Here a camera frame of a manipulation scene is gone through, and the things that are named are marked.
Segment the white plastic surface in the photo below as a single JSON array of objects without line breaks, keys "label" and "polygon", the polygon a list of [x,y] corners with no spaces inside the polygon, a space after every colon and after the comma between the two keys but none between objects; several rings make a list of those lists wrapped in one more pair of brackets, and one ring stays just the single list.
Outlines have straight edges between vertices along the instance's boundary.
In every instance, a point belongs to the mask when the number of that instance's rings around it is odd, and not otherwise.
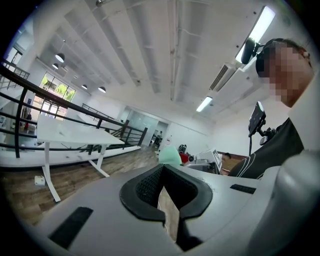
[{"label": "white plastic surface", "polygon": [[71,121],[57,120],[39,115],[37,122],[38,142],[79,143],[79,144],[124,144],[110,133]]}]

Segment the window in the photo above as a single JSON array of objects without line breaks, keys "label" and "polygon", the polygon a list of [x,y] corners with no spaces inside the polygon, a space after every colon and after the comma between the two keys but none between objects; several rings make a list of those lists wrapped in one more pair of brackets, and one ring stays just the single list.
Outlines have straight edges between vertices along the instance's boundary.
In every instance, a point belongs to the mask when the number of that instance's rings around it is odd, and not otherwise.
[{"label": "window", "polygon": [[45,73],[39,87],[52,93],[53,95],[63,98],[68,102],[71,102],[76,93],[75,89],[61,82],[58,78],[54,77],[48,72]]},{"label": "window", "polygon": [[[72,98],[74,97],[76,90],[73,89],[72,87],[66,85],[65,83],[61,82],[59,79],[54,77],[53,75],[49,74],[48,72],[45,73],[41,83],[40,83],[40,88],[48,91],[49,93],[56,95],[60,98],[63,98],[64,100],[71,102]],[[36,109],[31,109],[31,117],[32,120],[38,120],[39,115],[46,115],[51,118],[56,118],[59,120],[64,120],[62,117],[55,116],[53,114],[57,114],[59,116],[66,116],[67,113],[67,108],[63,106],[59,106],[54,102],[51,102],[49,99],[39,97],[36,95],[34,97],[32,105],[34,107],[37,107],[38,109],[50,112],[50,113],[45,113],[41,112]]]}]

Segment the cable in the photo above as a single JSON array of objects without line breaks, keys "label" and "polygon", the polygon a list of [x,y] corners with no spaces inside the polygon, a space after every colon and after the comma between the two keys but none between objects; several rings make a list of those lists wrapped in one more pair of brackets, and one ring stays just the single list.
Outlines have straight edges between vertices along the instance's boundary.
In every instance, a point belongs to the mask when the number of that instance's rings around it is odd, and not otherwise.
[{"label": "cable", "polygon": [[251,138],[251,136],[250,136],[249,156],[251,155],[251,147],[252,147],[252,138]]}]

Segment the white desk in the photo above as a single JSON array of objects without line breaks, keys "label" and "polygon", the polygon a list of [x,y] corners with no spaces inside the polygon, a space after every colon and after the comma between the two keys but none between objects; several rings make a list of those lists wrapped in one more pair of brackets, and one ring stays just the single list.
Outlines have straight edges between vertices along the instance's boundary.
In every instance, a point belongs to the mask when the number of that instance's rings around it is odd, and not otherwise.
[{"label": "white desk", "polygon": [[50,177],[50,166],[49,166],[49,150],[50,143],[77,143],[77,144],[88,144],[88,145],[101,145],[101,152],[95,164],[92,160],[89,162],[105,177],[109,177],[101,169],[101,163],[104,159],[106,148],[111,144],[124,144],[124,142],[110,133],[96,129],[93,126],[85,126],[80,123],[72,121],[57,120],[45,115],[39,115],[37,121],[37,141],[44,142],[44,166],[42,167],[44,178],[51,194],[56,202],[61,199],[56,192]]}]

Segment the air conditioner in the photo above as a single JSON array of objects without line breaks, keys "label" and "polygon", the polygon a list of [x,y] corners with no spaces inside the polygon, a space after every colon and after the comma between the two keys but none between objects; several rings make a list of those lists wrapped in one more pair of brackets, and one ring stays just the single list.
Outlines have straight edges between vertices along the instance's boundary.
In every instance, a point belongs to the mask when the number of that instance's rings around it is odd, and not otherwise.
[{"label": "air conditioner", "polygon": [[211,84],[210,90],[219,92],[222,89],[222,87],[226,84],[226,82],[236,72],[236,70],[236,67],[230,63],[223,64],[222,68],[220,69],[220,72]]},{"label": "air conditioner", "polygon": [[257,83],[258,75],[255,66],[255,60],[253,60],[244,68],[238,68],[234,71],[220,88],[214,103],[221,107],[227,107],[256,91],[261,84]]}]

